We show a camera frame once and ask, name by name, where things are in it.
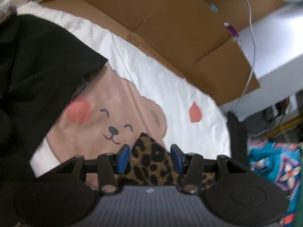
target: pink teardrop shape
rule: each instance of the pink teardrop shape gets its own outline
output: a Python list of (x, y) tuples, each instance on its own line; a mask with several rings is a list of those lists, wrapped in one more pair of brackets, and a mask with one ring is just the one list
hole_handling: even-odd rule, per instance
[(194, 102), (189, 109), (189, 117), (192, 123), (197, 123), (202, 119), (202, 112), (196, 102)]

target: black fabric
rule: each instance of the black fabric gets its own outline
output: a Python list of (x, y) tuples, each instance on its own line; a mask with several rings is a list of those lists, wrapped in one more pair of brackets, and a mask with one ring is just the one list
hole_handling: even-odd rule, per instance
[(10, 227), (11, 208), (3, 211), (14, 190), (9, 184), (33, 178), (29, 159), (83, 76), (107, 59), (31, 15), (0, 24), (0, 53), (0, 226)]
[(245, 166), (249, 166), (247, 156), (247, 130), (232, 113), (227, 114), (227, 127), (230, 134), (231, 157)]

